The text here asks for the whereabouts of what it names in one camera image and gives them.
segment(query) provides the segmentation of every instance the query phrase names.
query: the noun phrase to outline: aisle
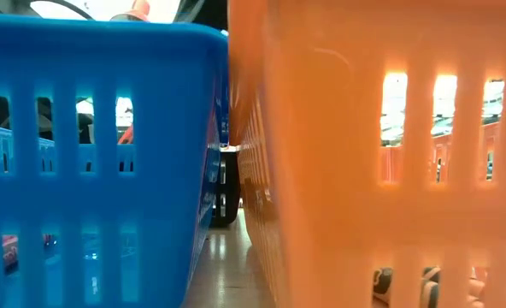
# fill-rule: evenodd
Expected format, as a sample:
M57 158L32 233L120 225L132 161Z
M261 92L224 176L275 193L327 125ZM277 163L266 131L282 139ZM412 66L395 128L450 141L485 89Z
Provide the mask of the aisle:
M209 231L183 307L274 307L243 210L230 228Z

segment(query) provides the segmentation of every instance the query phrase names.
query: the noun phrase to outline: orange basket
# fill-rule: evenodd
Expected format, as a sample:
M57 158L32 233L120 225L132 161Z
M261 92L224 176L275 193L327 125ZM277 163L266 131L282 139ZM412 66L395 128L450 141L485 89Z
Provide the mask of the orange basket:
M229 13L231 143L277 306L371 307L373 272L392 267L390 307L417 308L438 265L439 307L466 306L473 266L488 269L485 307L506 307L506 0L232 0ZM392 72L408 75L398 150L380 147ZM457 76L456 111L432 139L442 74ZM505 80L493 139L490 79Z

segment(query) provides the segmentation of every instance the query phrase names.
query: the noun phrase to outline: blue basket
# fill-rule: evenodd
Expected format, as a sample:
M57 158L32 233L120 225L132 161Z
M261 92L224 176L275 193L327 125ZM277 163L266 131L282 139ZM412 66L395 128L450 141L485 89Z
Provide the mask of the blue basket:
M215 201L226 70L207 27L0 16L0 307L179 307ZM95 145L78 144L78 96L93 97ZM53 102L53 143L36 97ZM134 145L116 145L117 97ZM8 276L3 234L19 237ZM48 256L41 234L56 234Z

